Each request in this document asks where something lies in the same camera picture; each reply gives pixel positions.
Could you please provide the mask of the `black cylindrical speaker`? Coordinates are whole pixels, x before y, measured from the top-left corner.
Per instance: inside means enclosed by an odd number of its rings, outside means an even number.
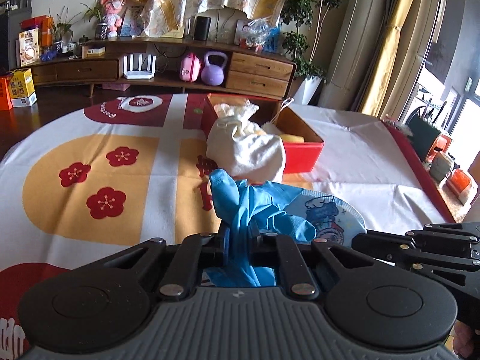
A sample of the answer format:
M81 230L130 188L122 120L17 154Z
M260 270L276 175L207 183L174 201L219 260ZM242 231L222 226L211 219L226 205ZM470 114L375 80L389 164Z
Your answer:
M195 41L207 41L210 31L212 18L209 16L197 16L193 31L193 39Z

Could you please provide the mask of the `white cloth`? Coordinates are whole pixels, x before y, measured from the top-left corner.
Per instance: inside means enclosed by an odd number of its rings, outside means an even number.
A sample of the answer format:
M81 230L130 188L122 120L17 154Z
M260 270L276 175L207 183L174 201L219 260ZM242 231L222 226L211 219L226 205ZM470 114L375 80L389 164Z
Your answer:
M230 176L252 182L280 182L287 155L278 135L267 134L249 120L219 118L207 139L207 157Z

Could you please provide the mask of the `orange gift bag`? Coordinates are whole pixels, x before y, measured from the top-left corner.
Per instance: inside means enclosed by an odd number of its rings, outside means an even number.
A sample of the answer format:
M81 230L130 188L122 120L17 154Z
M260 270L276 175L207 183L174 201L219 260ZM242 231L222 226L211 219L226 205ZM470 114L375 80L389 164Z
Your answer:
M9 76L1 76L0 77L0 110L1 111L9 111L13 108L11 102L11 95L9 90L11 78Z

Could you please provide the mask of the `white plant pot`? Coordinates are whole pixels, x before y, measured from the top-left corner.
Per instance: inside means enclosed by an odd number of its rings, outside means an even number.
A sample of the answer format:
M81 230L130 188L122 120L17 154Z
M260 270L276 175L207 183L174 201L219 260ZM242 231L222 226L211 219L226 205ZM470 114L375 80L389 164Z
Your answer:
M293 96L294 104L308 105L322 81L323 78L319 76L304 79Z

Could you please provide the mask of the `cartoon printed face mask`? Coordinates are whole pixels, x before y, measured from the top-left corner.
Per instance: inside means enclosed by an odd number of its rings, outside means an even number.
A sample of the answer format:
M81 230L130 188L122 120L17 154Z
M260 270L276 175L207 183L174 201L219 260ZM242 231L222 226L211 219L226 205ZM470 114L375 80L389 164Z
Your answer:
M366 233L362 215L332 194L304 189L285 207L285 211L310 222L316 238L325 238L345 247L352 245L355 236Z

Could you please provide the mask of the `white wifi router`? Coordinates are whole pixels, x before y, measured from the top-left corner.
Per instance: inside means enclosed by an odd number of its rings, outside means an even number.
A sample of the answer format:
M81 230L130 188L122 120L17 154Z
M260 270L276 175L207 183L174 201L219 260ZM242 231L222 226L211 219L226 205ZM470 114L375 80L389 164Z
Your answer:
M150 80L155 76L156 56L129 54L123 57L123 77L127 80Z

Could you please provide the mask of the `pink plush doll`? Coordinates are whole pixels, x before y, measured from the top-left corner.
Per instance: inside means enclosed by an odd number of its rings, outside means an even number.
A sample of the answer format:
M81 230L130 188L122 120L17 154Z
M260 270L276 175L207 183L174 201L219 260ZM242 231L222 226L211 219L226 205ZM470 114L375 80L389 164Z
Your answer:
M107 37L117 38L118 29L122 25L120 13L125 4L125 0L100 0L103 10L103 22L107 24Z

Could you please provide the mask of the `small potted green plant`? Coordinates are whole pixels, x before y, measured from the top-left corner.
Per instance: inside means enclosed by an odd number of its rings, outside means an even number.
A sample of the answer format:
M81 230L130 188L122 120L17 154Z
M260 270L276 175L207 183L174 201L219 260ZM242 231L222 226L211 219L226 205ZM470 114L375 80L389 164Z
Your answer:
M85 8L83 18L85 21L94 21L95 27L95 39L106 40L108 35L108 23L107 23L107 6L110 0L94 0L94 4L89 6L82 3Z

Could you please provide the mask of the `blue packaged item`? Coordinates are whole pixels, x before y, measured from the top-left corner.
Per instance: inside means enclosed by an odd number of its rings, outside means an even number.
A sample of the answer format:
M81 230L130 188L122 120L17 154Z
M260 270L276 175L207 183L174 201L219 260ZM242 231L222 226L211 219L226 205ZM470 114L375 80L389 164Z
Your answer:
M263 45L263 51L267 53L278 52L278 42L281 30L279 27L270 28L266 41Z

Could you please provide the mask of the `purple kettlebell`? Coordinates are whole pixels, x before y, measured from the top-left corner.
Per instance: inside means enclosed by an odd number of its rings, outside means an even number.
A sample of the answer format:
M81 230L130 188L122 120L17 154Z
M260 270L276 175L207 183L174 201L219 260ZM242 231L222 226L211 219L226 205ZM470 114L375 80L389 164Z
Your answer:
M221 57L222 65L210 63L210 57ZM228 56L219 51L208 51L204 55L204 67L201 72L201 80L207 86L220 86L224 81L224 69L228 62Z

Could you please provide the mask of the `blue rubber glove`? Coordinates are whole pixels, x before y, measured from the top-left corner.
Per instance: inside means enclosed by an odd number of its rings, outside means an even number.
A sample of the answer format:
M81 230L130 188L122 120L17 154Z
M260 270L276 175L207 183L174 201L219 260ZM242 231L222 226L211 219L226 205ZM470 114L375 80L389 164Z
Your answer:
M210 281L216 287L274 286L273 269L249 263L249 242L255 231L287 235L299 243L311 242L317 234L315 227L285 211L303 190L271 181L252 185L234 180L223 169L213 171L209 180L216 216L229 227L229 244L233 247L226 267L207 269Z

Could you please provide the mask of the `standing air conditioner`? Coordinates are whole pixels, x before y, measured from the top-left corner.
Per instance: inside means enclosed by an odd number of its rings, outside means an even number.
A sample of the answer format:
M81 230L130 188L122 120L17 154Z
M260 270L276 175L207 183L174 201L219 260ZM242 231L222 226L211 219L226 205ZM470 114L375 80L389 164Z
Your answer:
M354 101L372 61L386 0L349 0L319 107L346 110Z

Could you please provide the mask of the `yellow carton box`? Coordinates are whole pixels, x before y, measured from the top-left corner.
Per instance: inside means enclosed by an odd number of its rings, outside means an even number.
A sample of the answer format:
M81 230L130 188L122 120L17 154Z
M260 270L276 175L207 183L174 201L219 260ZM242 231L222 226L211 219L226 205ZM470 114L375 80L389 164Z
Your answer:
M31 107L37 102L37 95L30 68L15 70L10 75L9 92L13 107Z

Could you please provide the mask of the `clear plastic bag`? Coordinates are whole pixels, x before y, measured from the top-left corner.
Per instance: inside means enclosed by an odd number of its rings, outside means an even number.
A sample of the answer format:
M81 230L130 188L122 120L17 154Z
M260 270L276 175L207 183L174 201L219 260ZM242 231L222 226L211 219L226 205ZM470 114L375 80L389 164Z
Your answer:
M243 49L261 52L270 33L270 27L265 18L253 19L243 25L239 46Z

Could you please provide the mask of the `cereal box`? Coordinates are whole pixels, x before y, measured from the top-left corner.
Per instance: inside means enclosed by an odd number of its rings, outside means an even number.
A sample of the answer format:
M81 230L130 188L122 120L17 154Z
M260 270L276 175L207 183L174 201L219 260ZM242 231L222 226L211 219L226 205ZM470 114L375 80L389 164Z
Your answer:
M22 67L40 60L39 30L33 28L19 34L19 64Z

